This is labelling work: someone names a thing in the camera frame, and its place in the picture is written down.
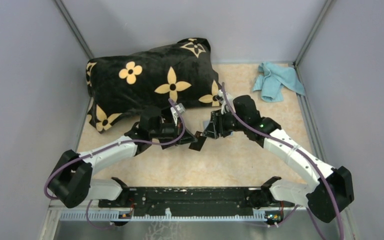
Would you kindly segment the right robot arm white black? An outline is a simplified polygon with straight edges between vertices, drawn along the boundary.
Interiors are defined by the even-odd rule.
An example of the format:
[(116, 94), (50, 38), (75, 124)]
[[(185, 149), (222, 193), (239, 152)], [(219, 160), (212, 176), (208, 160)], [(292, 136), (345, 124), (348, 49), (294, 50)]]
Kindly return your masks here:
[(294, 141), (281, 125), (260, 115), (249, 95), (224, 98), (213, 96), (214, 106), (203, 135), (218, 139), (233, 132), (243, 132), (263, 149), (275, 154), (305, 182), (290, 182), (274, 176), (261, 189), (261, 199), (267, 206), (280, 201), (301, 205), (320, 221), (330, 223), (354, 201), (351, 172), (344, 166), (335, 168), (309, 153)]

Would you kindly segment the light blue towel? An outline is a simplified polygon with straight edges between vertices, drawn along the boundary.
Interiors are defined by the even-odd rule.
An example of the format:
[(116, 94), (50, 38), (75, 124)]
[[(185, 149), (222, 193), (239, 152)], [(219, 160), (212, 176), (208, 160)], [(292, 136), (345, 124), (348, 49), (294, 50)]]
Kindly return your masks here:
[(272, 62), (263, 62), (258, 66), (252, 91), (260, 92), (260, 98), (267, 103), (282, 102), (282, 89), (287, 88), (298, 95), (305, 96), (305, 88), (299, 81), (297, 72), (289, 66), (280, 66)]

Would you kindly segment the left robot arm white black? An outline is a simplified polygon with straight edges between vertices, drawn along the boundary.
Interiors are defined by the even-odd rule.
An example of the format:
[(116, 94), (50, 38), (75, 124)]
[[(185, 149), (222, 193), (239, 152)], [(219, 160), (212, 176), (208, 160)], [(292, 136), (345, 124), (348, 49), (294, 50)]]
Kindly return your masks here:
[(99, 200), (118, 207), (129, 203), (129, 187), (117, 177), (94, 179), (100, 171), (136, 157), (152, 145), (162, 149), (197, 142), (185, 125), (181, 103), (160, 109), (148, 107), (132, 128), (118, 139), (84, 152), (65, 151), (46, 180), (44, 192), (69, 209)]

